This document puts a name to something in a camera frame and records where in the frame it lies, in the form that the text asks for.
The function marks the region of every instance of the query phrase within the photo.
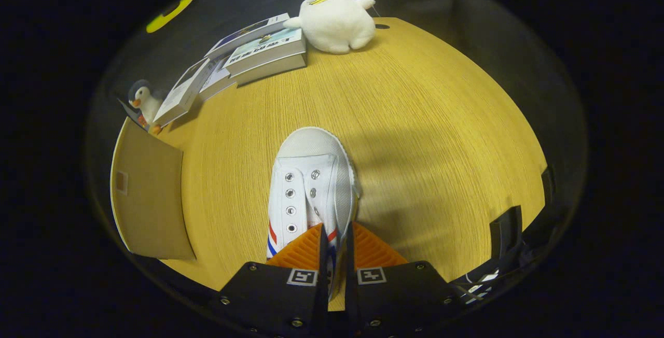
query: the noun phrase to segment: white canvas shoe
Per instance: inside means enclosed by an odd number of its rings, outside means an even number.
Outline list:
[[[310,227],[327,233],[329,298],[338,288],[341,245],[353,220],[358,188],[351,161],[332,133],[300,128],[286,138],[272,168],[268,260]]]

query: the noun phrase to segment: yellow table surface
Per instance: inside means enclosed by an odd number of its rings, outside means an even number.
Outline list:
[[[221,289],[264,262],[277,150],[294,130],[339,137],[363,195],[356,220],[409,261],[451,281],[491,256],[489,222],[521,205],[525,229],[544,206],[546,160],[518,107],[470,59],[396,18],[375,18],[367,47],[308,47],[308,67],[231,86],[164,128],[183,150],[183,215],[196,260],[163,260]],[[330,310],[344,308],[341,293]]]

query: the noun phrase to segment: stuffed animal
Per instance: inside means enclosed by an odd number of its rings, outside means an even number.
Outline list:
[[[156,90],[150,92],[150,83],[147,80],[138,80],[129,89],[129,103],[131,107],[140,109],[139,123],[143,127],[149,125],[149,132],[158,134],[161,132],[161,126],[154,123],[155,116],[159,107],[166,99],[167,92]]]
[[[374,0],[305,0],[299,16],[288,19],[284,27],[302,28],[318,50],[345,54],[362,48],[373,38],[376,25],[367,13]]]

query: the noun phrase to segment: shoe tongue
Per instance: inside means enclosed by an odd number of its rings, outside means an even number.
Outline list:
[[[315,227],[316,225],[323,222],[323,218],[320,213],[317,212],[318,208],[313,208],[309,201],[307,201],[307,227]]]

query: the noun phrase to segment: book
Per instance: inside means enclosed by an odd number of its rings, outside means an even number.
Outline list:
[[[289,19],[288,13],[279,14],[275,17],[256,22],[251,26],[246,26],[239,31],[219,40],[206,54],[205,57],[211,60],[225,56],[233,52],[235,48],[244,45],[251,40],[261,38],[264,35],[279,31],[284,28],[284,21]]]
[[[199,97],[203,101],[209,100],[213,95],[221,92],[222,90],[235,83],[235,79],[231,78],[228,70],[224,68],[224,64],[226,63],[227,59],[228,56],[218,57],[218,59],[215,59],[211,62],[214,68],[212,69],[212,72],[206,81],[203,83],[199,92]]]
[[[211,66],[210,59],[202,59],[185,71],[159,107],[155,123],[163,127],[189,111],[203,82],[213,69]]]
[[[284,71],[291,71],[291,69],[301,68],[306,65],[304,54],[293,54],[292,56],[273,60],[272,62],[268,62],[256,68],[248,69],[232,78],[238,83],[238,85],[243,85],[250,81],[282,73]]]
[[[226,60],[224,68],[230,77],[249,71],[273,60],[306,52],[306,40],[301,29],[283,29],[257,38],[238,47]]]

